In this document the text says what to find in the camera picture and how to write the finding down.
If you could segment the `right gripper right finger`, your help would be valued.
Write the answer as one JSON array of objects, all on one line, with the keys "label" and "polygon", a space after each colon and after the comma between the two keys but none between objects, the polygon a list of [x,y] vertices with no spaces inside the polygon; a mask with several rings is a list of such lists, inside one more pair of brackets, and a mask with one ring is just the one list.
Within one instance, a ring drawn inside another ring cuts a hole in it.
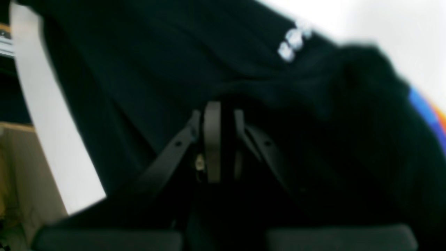
[{"label": "right gripper right finger", "polygon": [[235,179],[249,174],[266,251],[416,251],[418,241],[405,224],[333,225],[341,219],[328,191],[295,170],[272,139],[234,111],[237,140],[248,157],[236,154]]}]

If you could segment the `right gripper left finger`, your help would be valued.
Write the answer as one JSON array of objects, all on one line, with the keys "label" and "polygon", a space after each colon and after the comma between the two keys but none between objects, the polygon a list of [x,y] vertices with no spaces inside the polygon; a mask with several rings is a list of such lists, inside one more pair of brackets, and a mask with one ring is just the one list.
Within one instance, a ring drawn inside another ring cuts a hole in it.
[{"label": "right gripper left finger", "polygon": [[194,110],[159,156],[120,191],[41,228],[35,251],[185,251],[194,186],[220,182],[222,103]]}]

